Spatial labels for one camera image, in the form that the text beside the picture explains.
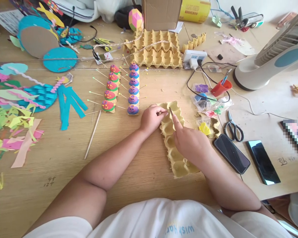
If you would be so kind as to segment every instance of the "phone screen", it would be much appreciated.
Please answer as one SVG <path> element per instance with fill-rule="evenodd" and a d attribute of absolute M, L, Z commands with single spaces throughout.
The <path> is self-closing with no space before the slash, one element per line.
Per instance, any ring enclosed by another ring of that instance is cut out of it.
<path fill-rule="evenodd" d="M 251 162 L 249 162 L 245 155 L 225 134 L 221 134 L 219 138 L 214 141 L 214 146 L 237 173 L 245 173 L 247 168 L 250 166 Z"/>
<path fill-rule="evenodd" d="M 278 174 L 260 140 L 248 141 L 259 175 L 266 185 L 280 183 Z"/>

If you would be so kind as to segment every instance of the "electric fan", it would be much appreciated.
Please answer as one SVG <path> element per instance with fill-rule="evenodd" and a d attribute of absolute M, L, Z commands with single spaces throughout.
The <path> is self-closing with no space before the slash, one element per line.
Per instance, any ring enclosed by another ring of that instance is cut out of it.
<path fill-rule="evenodd" d="M 253 91 L 268 84 L 284 71 L 298 69 L 298 15 L 268 42 L 258 55 L 249 57 L 235 69 L 233 78 L 244 90 Z"/>

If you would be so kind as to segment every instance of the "yellow egg carton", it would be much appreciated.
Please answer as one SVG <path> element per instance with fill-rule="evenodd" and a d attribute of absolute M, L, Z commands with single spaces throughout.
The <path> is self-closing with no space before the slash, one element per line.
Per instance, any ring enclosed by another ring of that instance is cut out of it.
<path fill-rule="evenodd" d="M 138 32 L 134 33 L 134 37 L 135 39 L 137 39 L 139 37 Z M 156 42 L 159 41 L 168 41 L 168 42 L 163 42 L 163 43 L 159 43 L 156 45 L 152 45 Z M 132 43 L 129 44 L 125 44 L 123 46 L 123 50 L 141 50 L 144 47 L 148 47 L 145 50 L 150 51 L 152 49 L 154 49 L 156 52 L 163 50 L 165 53 L 168 51 L 172 51 L 172 52 L 176 52 L 180 50 L 179 47 L 179 40 L 178 40 L 178 34 L 175 32 L 170 32 L 170 31 L 146 31 L 144 30 L 142 36 L 140 37 L 140 39 L 135 40 Z"/>
<path fill-rule="evenodd" d="M 136 63 L 139 67 L 142 65 L 147 67 L 154 65 L 156 68 L 160 66 L 164 68 L 171 67 L 172 69 L 182 68 L 181 53 L 179 51 L 175 53 L 172 51 L 165 53 L 163 50 L 156 52 L 154 49 L 139 52 L 137 49 L 134 49 L 134 51 L 134 54 L 130 55 L 131 63 Z"/>
<path fill-rule="evenodd" d="M 185 50 L 193 50 L 195 47 L 201 45 L 206 39 L 206 33 L 202 33 L 202 35 L 197 38 L 193 38 L 192 41 L 188 41 L 187 44 L 183 44 L 181 53 L 184 54 Z"/>
<path fill-rule="evenodd" d="M 181 116 L 181 109 L 177 105 L 177 101 L 160 103 L 158 106 L 169 110 L 171 108 L 173 114 L 177 116 L 181 125 L 184 125 L 184 118 Z M 161 132 L 165 137 L 165 145 L 168 149 L 168 159 L 171 163 L 171 169 L 174 178 L 181 178 L 188 174 L 198 173 L 200 170 L 185 159 L 175 147 L 173 132 L 175 132 L 174 124 L 172 121 L 171 113 L 166 116 L 160 126 Z"/>

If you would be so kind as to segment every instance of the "white cloth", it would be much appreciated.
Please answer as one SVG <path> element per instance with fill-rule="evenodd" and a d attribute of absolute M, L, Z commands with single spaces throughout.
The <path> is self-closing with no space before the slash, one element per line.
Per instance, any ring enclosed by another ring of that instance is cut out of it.
<path fill-rule="evenodd" d="M 83 218 L 64 217 L 43 224 L 24 238 L 47 237 L 291 238 L 278 222 L 260 213 L 239 212 L 229 218 L 195 201 L 165 198 L 128 205 L 94 230 Z"/>

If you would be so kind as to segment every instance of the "person's hand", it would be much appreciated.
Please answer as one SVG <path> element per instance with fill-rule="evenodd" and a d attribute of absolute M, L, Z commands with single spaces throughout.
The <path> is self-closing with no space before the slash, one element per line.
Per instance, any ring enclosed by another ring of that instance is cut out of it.
<path fill-rule="evenodd" d="M 212 157 L 214 152 L 209 139 L 201 131 L 183 127 L 175 114 L 173 115 L 173 123 L 176 148 L 187 160 L 201 169 L 203 160 Z"/>
<path fill-rule="evenodd" d="M 167 115 L 167 109 L 152 104 L 143 112 L 139 129 L 149 136 L 159 127 L 161 121 Z"/>

